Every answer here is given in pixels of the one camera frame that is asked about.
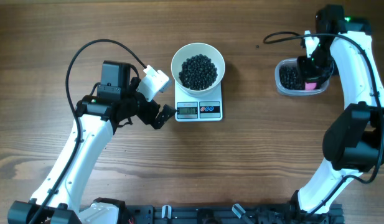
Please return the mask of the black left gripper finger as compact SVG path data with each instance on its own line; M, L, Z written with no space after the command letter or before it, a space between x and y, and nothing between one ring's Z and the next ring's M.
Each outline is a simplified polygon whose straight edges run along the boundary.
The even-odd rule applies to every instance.
M154 128L154 129L161 129L162 126L164 125L164 122L161 121L161 120L155 120L151 126Z
M175 114L177 110L169 105L164 105L162 111L157 115L155 120L161 120L164 122L164 124L171 119Z

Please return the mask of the pink scoop with blue handle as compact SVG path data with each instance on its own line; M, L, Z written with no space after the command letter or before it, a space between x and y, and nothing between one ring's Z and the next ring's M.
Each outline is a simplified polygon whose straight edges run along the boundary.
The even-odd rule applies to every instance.
M304 89L306 91L312 91L317 88L317 83L305 83Z

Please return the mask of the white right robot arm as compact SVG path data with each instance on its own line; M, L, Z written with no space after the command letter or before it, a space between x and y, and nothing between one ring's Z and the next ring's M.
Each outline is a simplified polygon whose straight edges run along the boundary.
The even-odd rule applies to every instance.
M365 18L347 17L341 5L316 14L316 32L301 37L307 50L297 58L303 84L320 86L340 77L344 111L325 132L324 159L297 193L307 215L329 211L330 204L352 181L371 171L371 183L384 164L384 89L372 54L372 29Z

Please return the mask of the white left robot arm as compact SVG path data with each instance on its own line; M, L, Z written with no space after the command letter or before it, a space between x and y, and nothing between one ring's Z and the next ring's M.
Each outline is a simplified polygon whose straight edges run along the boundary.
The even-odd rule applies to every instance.
M56 163L28 202L15 201L9 223L133 223L125 202L97 198L82 210L81 199L102 150L118 128L137 116L154 129L174 116L175 109L153 98L164 92L171 79L147 66L144 78L131 77L135 66L105 61L101 80L76 105L72 132Z

